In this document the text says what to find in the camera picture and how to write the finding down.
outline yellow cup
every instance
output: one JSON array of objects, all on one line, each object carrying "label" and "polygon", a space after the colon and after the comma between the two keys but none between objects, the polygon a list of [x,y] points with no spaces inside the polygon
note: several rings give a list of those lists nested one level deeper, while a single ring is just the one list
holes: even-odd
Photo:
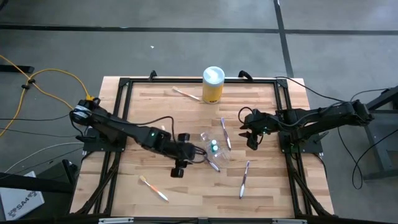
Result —
[{"label": "yellow cup", "polygon": [[218,103],[223,93],[225,74],[216,66],[208,67],[203,72],[202,99],[206,103]]}]

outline wooden tabletop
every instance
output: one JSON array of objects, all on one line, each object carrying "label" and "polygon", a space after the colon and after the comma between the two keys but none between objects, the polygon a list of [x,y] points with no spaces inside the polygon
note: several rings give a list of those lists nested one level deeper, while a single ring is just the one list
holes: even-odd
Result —
[{"label": "wooden tabletop", "polygon": [[[120,77],[104,77],[99,97],[101,106],[113,111]],[[305,88],[288,80],[293,108],[309,109]],[[292,198],[285,157],[279,148],[277,134],[265,136],[257,151],[246,146],[246,138],[238,136],[241,124],[237,114],[243,106],[262,112],[275,113],[274,88],[270,84],[225,84],[221,102],[209,105],[183,96],[172,87],[201,97],[201,83],[135,83],[128,121],[141,123],[161,116],[173,116],[175,133],[190,133],[190,142],[201,147],[200,133],[207,131],[226,146],[220,119],[225,118],[231,139],[231,161],[221,173],[209,164],[189,165],[182,179],[171,178],[174,161],[146,151],[133,139],[127,140],[122,153],[114,195],[112,216],[129,217],[229,217],[229,218],[289,218],[293,217]],[[170,120],[151,124],[171,132]],[[71,212],[83,206],[100,179],[103,152],[92,153],[82,165]],[[246,161],[250,160],[246,190],[239,199]],[[307,184],[324,208],[333,213],[325,171],[317,157],[303,154]],[[162,200],[140,182],[143,175],[169,198]],[[300,208],[304,210],[301,191]],[[103,207],[107,193],[104,194]]]}]

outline concrete floor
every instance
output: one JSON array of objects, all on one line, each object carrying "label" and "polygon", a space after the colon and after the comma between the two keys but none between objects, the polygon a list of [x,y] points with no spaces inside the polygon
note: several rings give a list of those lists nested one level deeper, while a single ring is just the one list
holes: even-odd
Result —
[{"label": "concrete floor", "polygon": [[[398,29],[395,0],[280,0],[280,6],[286,29]],[[0,12],[0,23],[278,28],[272,0],[13,0]],[[307,86],[324,95],[348,100],[358,91],[398,83],[398,36],[287,35],[287,43],[294,77],[304,78]],[[236,76],[240,70],[254,77],[286,76],[279,34],[0,30],[0,54],[19,65],[34,66],[37,71],[59,68],[72,72],[93,95],[99,93],[105,75],[148,75],[151,70],[160,76],[198,76],[206,67],[217,65],[228,76]],[[2,73],[1,80],[0,117],[11,118],[25,77]],[[37,82],[71,104],[84,97],[75,80],[59,73],[44,73]],[[363,94],[360,99],[367,102],[377,95]],[[312,108],[331,103],[311,93],[308,97]],[[65,105],[31,89],[19,117],[43,119],[67,113]],[[16,121],[11,128],[63,136],[76,133],[68,119]],[[341,132],[355,158],[369,147],[363,128],[343,127]],[[76,140],[7,132],[0,138],[0,170],[45,146],[71,141]],[[355,190],[351,185],[354,163],[336,130],[330,131],[322,145],[335,213],[346,218],[398,223],[398,178],[366,182],[361,190]],[[74,148],[49,150],[12,171]],[[81,154],[78,151],[65,158],[79,164]],[[373,154],[369,153],[360,166],[364,173],[375,171]],[[34,170],[41,172],[48,167],[44,164]]]}]

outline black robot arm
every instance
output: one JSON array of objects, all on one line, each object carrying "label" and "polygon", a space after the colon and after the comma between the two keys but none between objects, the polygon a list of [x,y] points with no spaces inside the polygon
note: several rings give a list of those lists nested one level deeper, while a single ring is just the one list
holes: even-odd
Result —
[{"label": "black robot arm", "polygon": [[241,129],[250,129],[251,133],[239,135],[248,139],[247,145],[253,150],[258,147],[258,136],[274,132],[287,133],[290,144],[300,145],[314,134],[343,125],[365,126],[373,119],[366,105],[359,100],[338,102],[315,110],[279,110],[275,115],[254,109],[245,117],[241,126]]},{"label": "black robot arm", "polygon": [[[176,141],[167,131],[148,127],[145,124],[129,123],[118,118],[100,107],[99,103],[99,100],[80,100],[70,113],[71,120],[80,125],[91,126],[105,136],[110,144],[117,144],[120,135],[127,135],[142,148],[174,159],[176,168],[172,170],[172,177],[182,177],[182,168],[195,159],[195,154],[198,151],[201,152],[201,155],[206,156],[204,150],[186,142],[189,140],[189,134],[180,134],[179,141]],[[78,136],[76,138],[83,142],[90,142],[92,137]]]}]

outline yellow cable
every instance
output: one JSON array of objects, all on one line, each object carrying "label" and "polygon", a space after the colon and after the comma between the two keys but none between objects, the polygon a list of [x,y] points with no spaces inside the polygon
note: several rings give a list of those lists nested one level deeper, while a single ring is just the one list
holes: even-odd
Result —
[{"label": "yellow cable", "polygon": [[[86,86],[83,84],[83,82],[82,82],[76,75],[74,75],[74,74],[72,74],[72,73],[69,73],[69,72],[66,72],[66,71],[63,71],[63,70],[59,70],[59,69],[55,69],[55,68],[48,68],[48,69],[43,69],[43,70],[41,70],[41,71],[35,72],[35,73],[32,74],[31,76],[28,76],[28,75],[26,75],[17,65],[15,65],[14,63],[12,63],[12,62],[11,62],[10,60],[8,60],[6,57],[0,55],[0,58],[4,59],[4,60],[7,61],[8,63],[10,63],[12,66],[14,66],[18,71],[20,71],[23,75],[25,75],[25,77],[26,77],[28,80],[30,80],[31,78],[35,77],[36,75],[38,75],[38,74],[40,74],[40,73],[42,73],[42,72],[46,72],[46,71],[56,71],[56,72],[61,72],[61,73],[70,75],[70,76],[72,76],[73,78],[75,78],[76,80],[78,80],[78,81],[80,82],[80,84],[82,85],[82,87],[83,87],[83,89],[84,89],[84,91],[85,91],[85,93],[86,93],[86,99],[87,99],[87,100],[93,100],[93,99],[94,99],[93,96],[90,96],[90,94],[88,94],[88,91],[87,91],[87,89],[86,89]],[[50,94],[50,93],[47,93],[47,92],[43,91],[43,90],[42,90],[40,87],[38,87],[35,83],[33,83],[33,86],[35,86],[41,93],[43,93],[43,94],[45,94],[45,95],[47,95],[47,96],[51,96],[52,98],[54,98],[54,99],[56,99],[56,100],[59,100],[59,101],[61,101],[62,103],[65,103],[71,110],[73,110],[73,107],[70,106],[69,103],[67,103],[65,100],[63,100],[63,99],[61,99],[61,98],[59,98],[59,97],[57,97],[57,96],[54,96],[54,95],[52,95],[52,94]],[[7,129],[10,127],[10,125],[14,122],[14,119],[17,118],[17,116],[18,116],[18,114],[19,114],[19,112],[20,112],[20,110],[21,110],[22,101],[23,101],[23,99],[24,99],[25,93],[26,93],[26,90],[23,89],[23,90],[22,90],[21,97],[20,97],[20,99],[19,99],[19,104],[18,104],[17,111],[16,111],[16,113],[15,113],[13,119],[10,120],[10,122],[7,124],[6,128],[0,133],[0,137],[7,131]]]}]

